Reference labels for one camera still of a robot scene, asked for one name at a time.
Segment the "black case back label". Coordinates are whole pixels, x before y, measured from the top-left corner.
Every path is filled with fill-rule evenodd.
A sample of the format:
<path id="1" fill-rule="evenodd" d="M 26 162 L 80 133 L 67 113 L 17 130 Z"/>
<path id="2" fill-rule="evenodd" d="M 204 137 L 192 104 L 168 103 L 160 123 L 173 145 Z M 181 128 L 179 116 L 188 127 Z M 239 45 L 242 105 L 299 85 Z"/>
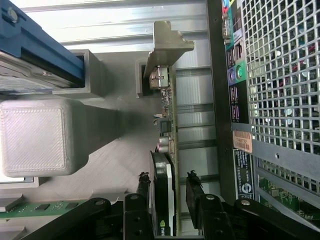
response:
<path id="1" fill-rule="evenodd" d="M 245 151 L 234 149 L 234 175 L 236 199 L 254 199 L 254 180 L 251 155 Z"/>

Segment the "orange barcode label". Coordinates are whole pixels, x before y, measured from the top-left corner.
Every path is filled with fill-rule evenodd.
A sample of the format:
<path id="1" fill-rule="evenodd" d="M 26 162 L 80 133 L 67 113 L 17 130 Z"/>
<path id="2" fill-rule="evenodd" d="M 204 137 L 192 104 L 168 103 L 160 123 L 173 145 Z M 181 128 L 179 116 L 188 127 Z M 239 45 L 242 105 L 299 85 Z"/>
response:
<path id="1" fill-rule="evenodd" d="M 246 131 L 233 130 L 233 147 L 247 153 L 253 152 L 252 134 Z"/>

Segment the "green RAM stick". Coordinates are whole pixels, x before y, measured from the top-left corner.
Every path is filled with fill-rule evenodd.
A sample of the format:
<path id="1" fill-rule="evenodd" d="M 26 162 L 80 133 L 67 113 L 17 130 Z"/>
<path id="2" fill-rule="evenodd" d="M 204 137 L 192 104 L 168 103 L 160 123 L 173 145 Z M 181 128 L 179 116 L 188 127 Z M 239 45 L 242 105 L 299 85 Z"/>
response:
<path id="1" fill-rule="evenodd" d="M 9 211 L 0 212 L 0 219 L 60 216 L 84 202 L 86 202 L 85 199 L 51 202 L 22 202 Z"/>

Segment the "open dark grey PC case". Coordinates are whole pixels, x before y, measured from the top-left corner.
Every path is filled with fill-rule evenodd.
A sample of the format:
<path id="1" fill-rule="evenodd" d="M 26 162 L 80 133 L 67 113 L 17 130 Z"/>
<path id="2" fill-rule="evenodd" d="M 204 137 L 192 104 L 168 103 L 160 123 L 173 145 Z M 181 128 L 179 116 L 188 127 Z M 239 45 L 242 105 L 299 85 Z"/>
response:
<path id="1" fill-rule="evenodd" d="M 233 131 L 249 132 L 251 200 L 320 232 L 259 187 L 264 177 L 320 209 L 320 0 L 205 2 L 221 196 L 242 199 Z"/>

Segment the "grey printed parts rack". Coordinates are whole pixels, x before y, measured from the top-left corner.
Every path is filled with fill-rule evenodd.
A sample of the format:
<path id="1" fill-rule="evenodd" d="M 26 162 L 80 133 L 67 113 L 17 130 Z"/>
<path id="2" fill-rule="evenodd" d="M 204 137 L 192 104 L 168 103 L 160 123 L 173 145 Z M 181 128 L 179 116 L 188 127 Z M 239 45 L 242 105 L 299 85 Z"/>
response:
<path id="1" fill-rule="evenodd" d="M 85 86 L 0 94 L 0 213 L 20 203 L 121 201 L 134 193 L 159 133 L 160 95 L 145 95 L 150 51 L 82 57 Z M 0 219 L 0 240 L 16 240 L 55 216 Z"/>

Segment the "hard disk in blue caddy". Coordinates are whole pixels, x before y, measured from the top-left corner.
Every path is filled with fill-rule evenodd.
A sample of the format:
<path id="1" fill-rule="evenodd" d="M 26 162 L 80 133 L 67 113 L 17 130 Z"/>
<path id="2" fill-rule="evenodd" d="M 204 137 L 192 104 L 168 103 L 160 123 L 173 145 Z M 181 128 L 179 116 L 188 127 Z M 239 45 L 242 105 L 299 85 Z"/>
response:
<path id="1" fill-rule="evenodd" d="M 0 0 L 0 95 L 85 87 L 85 63 L 10 0 Z"/>

